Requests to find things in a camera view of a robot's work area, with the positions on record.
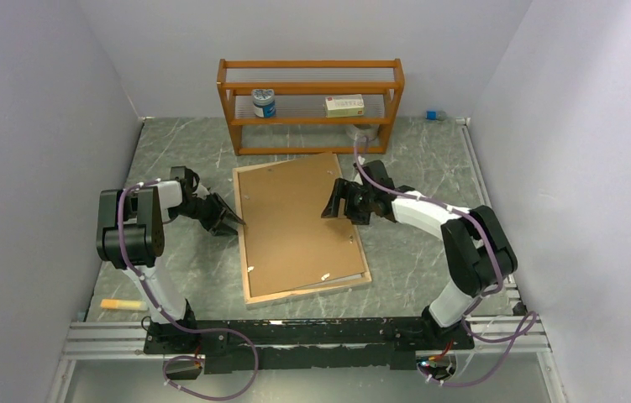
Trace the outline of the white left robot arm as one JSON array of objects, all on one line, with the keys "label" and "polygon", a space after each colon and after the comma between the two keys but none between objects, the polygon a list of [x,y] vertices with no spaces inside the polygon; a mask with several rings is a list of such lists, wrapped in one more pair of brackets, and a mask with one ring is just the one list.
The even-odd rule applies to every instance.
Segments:
[{"label": "white left robot arm", "polygon": [[96,249],[101,260],[122,271],[140,291],[151,328],[179,353],[199,341],[195,315],[166,272],[161,257],[164,226],[179,217],[198,221],[213,236],[234,236],[245,221],[198,174],[175,166],[166,180],[139,182],[104,190],[98,199]]}]

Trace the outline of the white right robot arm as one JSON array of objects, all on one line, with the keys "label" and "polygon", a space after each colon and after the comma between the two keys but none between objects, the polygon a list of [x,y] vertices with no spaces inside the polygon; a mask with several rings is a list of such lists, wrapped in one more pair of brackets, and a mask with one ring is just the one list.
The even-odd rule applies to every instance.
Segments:
[{"label": "white right robot arm", "polygon": [[379,160],[359,165],[358,178],[334,181],[323,218],[344,215],[354,225],[367,225],[371,215],[429,233],[444,245],[449,281],[424,310],[423,342],[442,348],[467,310],[518,268],[518,258],[496,213],[488,206],[473,209],[435,201],[411,186],[396,186]]}]

